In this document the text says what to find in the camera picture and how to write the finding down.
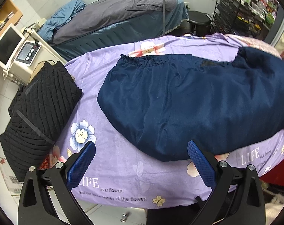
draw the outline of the blue blanket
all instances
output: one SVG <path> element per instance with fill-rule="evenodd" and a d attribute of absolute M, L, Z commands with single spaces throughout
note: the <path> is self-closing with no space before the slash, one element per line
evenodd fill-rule
<path fill-rule="evenodd" d="M 52 41 L 54 31 L 60 29 L 81 10 L 84 9 L 85 3 L 82 0 L 72 0 L 57 10 L 54 15 L 48 19 L 42 26 L 38 34 L 46 41 Z"/>
<path fill-rule="evenodd" d="M 284 128 L 284 61 L 255 48 L 232 62 L 121 55 L 97 101 L 117 131 L 160 161 L 189 159 L 192 139 L 224 154 Z"/>

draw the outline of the purple bedsheet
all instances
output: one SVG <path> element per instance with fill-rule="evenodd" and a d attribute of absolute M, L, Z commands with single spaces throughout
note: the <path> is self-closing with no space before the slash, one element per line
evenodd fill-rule
<path fill-rule="evenodd" d="M 102 48 L 68 62 L 66 68 L 83 96 L 53 148 L 52 164 L 66 160 L 88 140 L 96 145 L 95 158 L 80 185 L 72 189 L 74 196 L 96 204 L 151 209 L 189 205 L 196 202 L 196 196 L 207 199 L 211 189 L 204 185 L 191 160 L 164 163 L 142 153 L 113 128 L 96 98 L 120 54 L 193 54 L 232 61 L 240 46 L 245 44 L 221 34 L 206 38 L 165 36 Z M 234 167 L 253 164 L 261 176 L 284 159 L 284 130 L 218 158 Z"/>

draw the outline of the black puffer jacket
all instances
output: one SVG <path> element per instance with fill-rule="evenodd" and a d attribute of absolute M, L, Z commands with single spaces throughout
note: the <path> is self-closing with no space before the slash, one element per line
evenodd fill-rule
<path fill-rule="evenodd" d="M 81 96 L 61 62 L 45 62 L 31 83 L 20 87 L 9 107 L 11 120 L 0 135 L 18 181 L 23 182 L 30 166 L 43 162 Z"/>

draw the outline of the black stool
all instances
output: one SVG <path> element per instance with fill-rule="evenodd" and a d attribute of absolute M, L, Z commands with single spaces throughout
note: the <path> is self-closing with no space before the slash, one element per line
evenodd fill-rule
<path fill-rule="evenodd" d="M 197 36 L 205 36 L 210 33 L 211 22 L 208 14 L 198 11 L 188 11 L 190 32 L 194 34 L 196 31 Z"/>

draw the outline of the white machine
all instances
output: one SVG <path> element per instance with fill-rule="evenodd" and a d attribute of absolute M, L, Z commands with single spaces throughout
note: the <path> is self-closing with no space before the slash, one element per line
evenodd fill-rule
<path fill-rule="evenodd" d="M 34 30 L 28 29 L 24 36 L 10 24 L 0 37 L 0 66 L 4 78 L 28 84 L 41 61 L 61 61 L 66 64 Z"/>

